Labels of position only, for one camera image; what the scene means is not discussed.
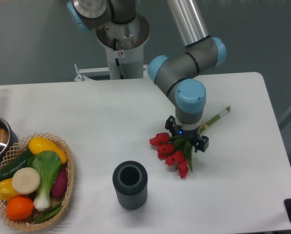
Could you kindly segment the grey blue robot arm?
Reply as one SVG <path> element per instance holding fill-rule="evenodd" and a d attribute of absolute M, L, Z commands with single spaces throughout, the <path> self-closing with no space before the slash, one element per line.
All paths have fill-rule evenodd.
<path fill-rule="evenodd" d="M 81 31 L 95 30 L 105 48 L 111 79 L 142 78 L 148 73 L 154 84 L 175 107 L 166 121 L 174 136 L 187 139 L 196 151 L 204 152 L 208 137 L 200 134 L 206 104 L 206 88 L 195 78 L 222 63 L 227 50 L 212 37 L 197 1 L 170 0 L 168 7 L 186 52 L 175 59 L 157 56 L 144 67 L 144 45 L 150 35 L 147 19 L 136 12 L 133 0 L 70 0 L 67 9 Z"/>

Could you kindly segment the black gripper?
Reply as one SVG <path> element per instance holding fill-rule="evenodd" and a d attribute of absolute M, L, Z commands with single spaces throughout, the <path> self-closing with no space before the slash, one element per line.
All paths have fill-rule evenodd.
<path fill-rule="evenodd" d="M 183 137 L 191 141 L 194 146 L 194 151 L 205 152 L 209 147 L 209 138 L 199 134 L 201 122 L 194 124 L 177 123 L 174 116 L 170 116 L 165 123 L 165 129 L 169 130 L 171 134 L 178 137 Z"/>

